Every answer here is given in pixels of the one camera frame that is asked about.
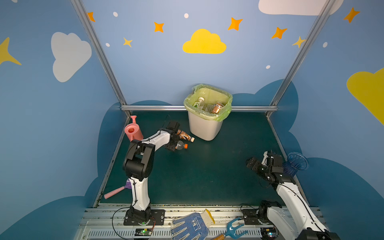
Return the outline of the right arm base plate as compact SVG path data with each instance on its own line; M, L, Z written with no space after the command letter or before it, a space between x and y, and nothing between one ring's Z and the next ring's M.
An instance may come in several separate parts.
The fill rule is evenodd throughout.
M269 222L265 221L258 216L258 209L242 209L245 225L268 225Z

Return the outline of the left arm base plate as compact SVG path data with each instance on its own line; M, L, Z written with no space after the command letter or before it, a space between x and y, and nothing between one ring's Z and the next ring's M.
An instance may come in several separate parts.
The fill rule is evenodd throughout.
M124 226L151 226L154 223L159 226L164 225L165 210L138 211L130 208L125 215Z

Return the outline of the brown bottle white cap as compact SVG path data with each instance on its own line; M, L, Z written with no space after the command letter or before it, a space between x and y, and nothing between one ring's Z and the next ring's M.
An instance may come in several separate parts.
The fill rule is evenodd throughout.
M221 110L224 106L225 106L225 105L224 105L221 101L217 101L217 102L213 105L213 107L212 107L210 113L211 113L211 114L218 114L218 113L220 112L220 110Z

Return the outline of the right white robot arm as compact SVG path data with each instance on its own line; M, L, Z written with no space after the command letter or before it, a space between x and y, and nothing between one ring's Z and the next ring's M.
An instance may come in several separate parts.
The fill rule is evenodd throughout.
M252 157L246 160L246 166L273 187L292 216L287 217L278 202L261 201L256 210L256 219L259 222L273 224L286 240L340 239L313 213L300 193L293 175L288 172L288 162L281 155L266 151L261 161Z

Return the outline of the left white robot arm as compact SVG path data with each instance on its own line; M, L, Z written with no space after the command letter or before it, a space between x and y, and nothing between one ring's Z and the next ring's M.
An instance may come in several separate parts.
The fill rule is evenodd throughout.
M123 170L132 186L132 204L127 211L128 216L139 222L147 222L151 218L148 177L154 166L155 152L161 147L170 151L176 150L180 123L171 121L167 127L160 128L149 138L133 140L123 163Z

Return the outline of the clear bottle lime label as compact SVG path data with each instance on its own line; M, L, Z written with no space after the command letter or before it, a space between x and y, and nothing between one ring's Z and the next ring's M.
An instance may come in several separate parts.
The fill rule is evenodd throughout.
M205 106L205 99L203 97L199 97L193 104L194 108L202 110Z

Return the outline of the brown label bottle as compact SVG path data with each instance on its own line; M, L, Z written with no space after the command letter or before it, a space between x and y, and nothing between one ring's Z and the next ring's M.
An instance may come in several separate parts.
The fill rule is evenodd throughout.
M195 138L190 136L189 134L187 134L186 132L182 131L182 130L178 130L177 131L177 135L179 136L180 139L182 140L186 140L186 141L189 141L189 142L194 142Z

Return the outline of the clear bottle orange label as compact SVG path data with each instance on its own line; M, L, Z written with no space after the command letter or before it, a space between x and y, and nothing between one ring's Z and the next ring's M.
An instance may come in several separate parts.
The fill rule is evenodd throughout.
M188 144L185 144L183 141L178 141L176 146L175 146L176 150L184 150L187 148L188 148Z

